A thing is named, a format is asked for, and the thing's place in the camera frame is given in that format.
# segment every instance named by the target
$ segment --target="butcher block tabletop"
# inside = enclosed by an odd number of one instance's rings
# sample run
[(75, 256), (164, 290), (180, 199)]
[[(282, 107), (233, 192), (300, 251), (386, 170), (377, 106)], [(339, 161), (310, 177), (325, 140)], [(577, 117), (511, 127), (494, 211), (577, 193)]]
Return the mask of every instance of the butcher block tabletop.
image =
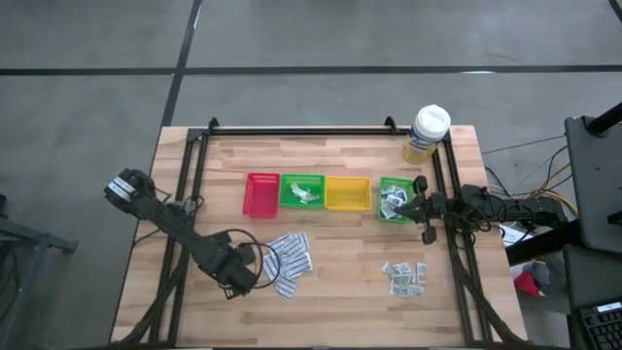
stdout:
[[(177, 188), (187, 131), (187, 127), (165, 127), (160, 134), (151, 176), (159, 189), (169, 193)], [(452, 126), (451, 135), (461, 182), (487, 185), (474, 127)], [(402, 157), (404, 137), (211, 136), (200, 190), (205, 204), (197, 211), (195, 230), (210, 234), (242, 228), (260, 242), (304, 231), (310, 241), (313, 270), (298, 278), (291, 300), (279, 297), (271, 287), (226, 300), (217, 283), (190, 260), (177, 345), (464, 345), (442, 222), (432, 221), (438, 239), (424, 245), (421, 226), (378, 220), (381, 177), (414, 179), (425, 175), (429, 193), (436, 191), (432, 162), (411, 164)], [(442, 151), (445, 182), (451, 191)], [(190, 163), (186, 193), (190, 193), (196, 157), (197, 150)], [(373, 206), (366, 212), (279, 207), (274, 219), (251, 219), (242, 215), (249, 172), (368, 177)], [(136, 238), (154, 229), (153, 224), (141, 222)], [(247, 241), (236, 234), (232, 234), (234, 241)], [(509, 327), (526, 338), (499, 231), (494, 228), (476, 234), (475, 252), (486, 298)], [(133, 248), (111, 340), (127, 335), (154, 300), (165, 242), (166, 235), (157, 233)], [(385, 262), (426, 263), (428, 282), (423, 296), (390, 295), (390, 277), (382, 271)], [(160, 338), (166, 338), (172, 297), (168, 302)], [(469, 309), (475, 338), (480, 338), (472, 300)]]

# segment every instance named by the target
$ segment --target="yellow container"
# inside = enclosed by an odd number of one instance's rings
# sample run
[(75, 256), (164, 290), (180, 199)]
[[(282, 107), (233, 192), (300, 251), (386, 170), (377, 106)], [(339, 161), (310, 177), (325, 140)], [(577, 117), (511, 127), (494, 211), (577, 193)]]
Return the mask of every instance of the yellow container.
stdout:
[(368, 178), (327, 176), (325, 206), (328, 210), (369, 210), (370, 184)]

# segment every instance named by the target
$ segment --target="concrete floor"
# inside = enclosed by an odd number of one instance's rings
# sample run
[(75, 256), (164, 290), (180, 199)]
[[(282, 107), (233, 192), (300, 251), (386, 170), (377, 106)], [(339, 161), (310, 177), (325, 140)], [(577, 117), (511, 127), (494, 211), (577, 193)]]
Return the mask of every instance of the concrete floor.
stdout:
[[(0, 3), (0, 68), (174, 67), (191, 0)], [(605, 0), (205, 0), (188, 66), (621, 64)], [(105, 344), (136, 222), (102, 189), (148, 170), (171, 78), (0, 77), (0, 193), (9, 215), (80, 240), (52, 252), (20, 348)], [(622, 73), (185, 77), (173, 125), (409, 123), (437, 103), (477, 128), (482, 150), (563, 133), (563, 119), (620, 101)], [(563, 146), (485, 156), (514, 189)], [(564, 164), (561, 158), (558, 164)], [(545, 167), (517, 192), (539, 186)], [(573, 198), (570, 182), (561, 193)], [(530, 338), (568, 345), (565, 318), (523, 302)]]

